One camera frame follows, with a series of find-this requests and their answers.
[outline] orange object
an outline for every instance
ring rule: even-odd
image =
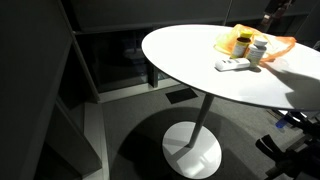
[[[237,24],[229,33],[221,34],[216,38],[214,48],[222,53],[231,55],[233,47],[240,36],[241,31],[252,31],[251,43],[254,42],[255,37],[266,39],[267,51],[261,61],[272,61],[289,52],[295,45],[296,39],[294,37],[271,36],[263,34],[262,32],[241,24]]]

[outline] white round table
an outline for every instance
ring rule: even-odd
[[[191,179],[211,176],[221,148],[203,123],[213,98],[252,106],[308,111],[320,109],[320,53],[296,43],[286,55],[255,70],[219,72],[215,61],[229,57],[214,49],[215,38],[231,30],[213,25],[179,25],[148,34],[142,49],[149,61],[183,84],[206,92],[196,123],[168,129],[163,152],[170,166]]]

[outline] table leg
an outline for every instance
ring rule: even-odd
[[[199,136],[200,130],[204,124],[204,121],[206,120],[207,113],[211,107],[213,98],[214,98],[214,96],[212,94],[206,94],[206,96],[203,100],[202,107],[201,107],[200,113],[198,115],[196,125],[193,129],[192,136],[191,136],[190,142],[188,144],[188,147],[190,147],[190,148],[193,148],[194,144],[196,143],[196,140]]]
[[[203,126],[214,96],[206,94],[197,122],[179,122],[165,133],[162,150],[168,164],[190,179],[204,179],[221,163],[221,148],[216,137]]]

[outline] table top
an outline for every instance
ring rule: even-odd
[[[148,34],[142,50],[149,61],[183,84],[217,97],[264,108],[320,110],[320,53],[296,43],[255,70],[219,72],[215,61],[229,56],[214,49],[230,27],[179,25]]]

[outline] yellow bag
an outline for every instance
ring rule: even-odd
[[[251,44],[254,42],[254,38],[256,37],[265,38],[268,41],[268,44],[266,45],[267,51],[261,61],[272,61],[275,58],[286,54],[294,47],[296,43],[296,39],[294,37],[265,35],[254,28],[237,24],[231,30],[231,32],[221,34],[216,38],[214,48],[222,53],[231,55],[237,38],[240,36],[240,32],[243,30],[251,30],[253,32]]]

